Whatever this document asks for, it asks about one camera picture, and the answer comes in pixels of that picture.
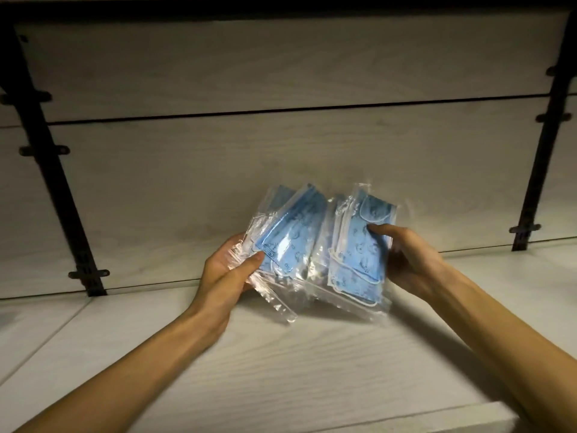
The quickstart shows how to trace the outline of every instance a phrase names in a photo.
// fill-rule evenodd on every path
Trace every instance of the plastic wrapper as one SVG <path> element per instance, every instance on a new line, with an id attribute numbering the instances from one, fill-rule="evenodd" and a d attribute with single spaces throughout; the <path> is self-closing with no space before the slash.
<path id="1" fill-rule="evenodd" d="M 231 250 L 231 268 L 260 250 L 265 253 L 248 282 L 289 322 L 312 300 L 305 281 L 326 206 L 324 195 L 311 184 L 297 191 L 275 186 L 261 202 L 242 242 Z"/>
<path id="2" fill-rule="evenodd" d="M 357 184 L 351 196 L 327 205 L 311 256 L 307 290 L 315 297 L 371 321 L 382 320 L 390 307 L 386 258 L 391 238 L 367 225 L 394 224 L 396 206 Z"/>

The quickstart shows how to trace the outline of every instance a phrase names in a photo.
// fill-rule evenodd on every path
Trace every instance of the forearm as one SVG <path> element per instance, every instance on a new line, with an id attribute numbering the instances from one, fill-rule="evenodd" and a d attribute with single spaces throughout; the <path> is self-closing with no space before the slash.
<path id="1" fill-rule="evenodd" d="M 209 343 L 202 316 L 181 316 L 24 424 L 24 432 L 126 431 Z"/>
<path id="2" fill-rule="evenodd" d="M 577 361 L 448 267 L 433 309 L 509 387 L 534 422 L 577 431 Z"/>

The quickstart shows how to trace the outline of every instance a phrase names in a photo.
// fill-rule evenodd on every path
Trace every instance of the black frame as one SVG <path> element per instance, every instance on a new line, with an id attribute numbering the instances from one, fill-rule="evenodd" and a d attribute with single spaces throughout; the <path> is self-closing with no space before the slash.
<path id="1" fill-rule="evenodd" d="M 0 5 L 0 51 L 4 56 L 4 61 L 0 63 L 0 86 L 6 92 L 5 97 L 3 97 L 4 103 L 15 106 L 28 136 L 29 146 L 21 149 L 21 154 L 33 156 L 36 160 L 68 241 L 68 246 L 75 259 L 76 271 L 71 272 L 69 276 L 79 279 L 89 296 L 100 296 L 106 294 L 101 277 L 107 276 L 108 271 L 99 270 L 96 266 L 60 163 L 59 155 L 69 153 L 69 149 L 66 146 L 55 146 L 49 130 L 49 125 L 52 124 L 77 124 L 81 122 L 46 122 L 40 102 L 49 100 L 50 94 L 49 92 L 36 91 L 33 86 L 14 29 L 15 23 L 147 20 L 223 21 L 434 14 L 448 11 L 466 14 L 470 9 L 503 11 L 525 8 L 574 9 L 577 8 L 577 0 L 105 0 L 3 3 Z M 549 94 L 538 94 L 538 96 L 548 96 L 549 105 L 545 114 L 536 116 L 537 121 L 543 123 L 543 128 L 519 217 L 519 224 L 509 229 L 511 233 L 515 233 L 513 251 L 526 250 L 531 232 L 540 228 L 540 225 L 534 224 L 535 215 L 559 126 L 570 117 L 565 113 L 565 102 L 571 79 L 577 75 L 576 52 L 577 11 L 573 11 L 566 25 L 557 65 L 548 70 L 549 75 L 554 75 L 551 91 Z M 514 97 L 480 97 L 471 100 L 506 98 Z M 374 104 L 372 106 L 390 105 Z M 268 112 L 308 109 L 272 109 Z M 232 114 L 239 113 L 249 114 L 253 111 L 234 112 Z M 106 119 L 106 121 L 108 120 L 121 121 L 124 119 Z"/>

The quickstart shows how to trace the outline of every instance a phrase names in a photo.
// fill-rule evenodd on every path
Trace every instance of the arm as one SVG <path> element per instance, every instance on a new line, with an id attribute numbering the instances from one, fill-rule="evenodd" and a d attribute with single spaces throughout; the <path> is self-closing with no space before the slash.
<path id="1" fill-rule="evenodd" d="M 416 233 L 392 225 L 370 228 L 393 238 L 388 269 L 393 283 L 428 302 L 533 422 L 547 431 L 577 431 L 577 360 L 444 262 Z"/>
<path id="2" fill-rule="evenodd" d="M 263 260 L 259 253 L 229 271 L 227 252 L 241 238 L 231 237 L 206 261 L 197 294 L 182 315 L 17 433 L 126 431 L 226 328 L 245 280 Z"/>

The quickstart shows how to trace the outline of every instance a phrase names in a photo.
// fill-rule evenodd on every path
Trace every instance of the plastic bag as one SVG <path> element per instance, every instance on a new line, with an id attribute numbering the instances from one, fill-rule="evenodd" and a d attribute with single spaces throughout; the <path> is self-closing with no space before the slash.
<path id="1" fill-rule="evenodd" d="M 248 282 L 293 322 L 311 302 L 305 280 L 327 200 L 313 185 L 267 192 L 241 243 L 231 250 L 231 268 L 262 250 L 265 258 Z"/>
<path id="2" fill-rule="evenodd" d="M 396 206 L 357 184 L 351 196 L 328 204 L 307 277 L 315 297 L 358 316 L 378 321 L 390 307 L 385 288 L 391 238 L 367 229 L 370 223 L 394 224 Z"/>

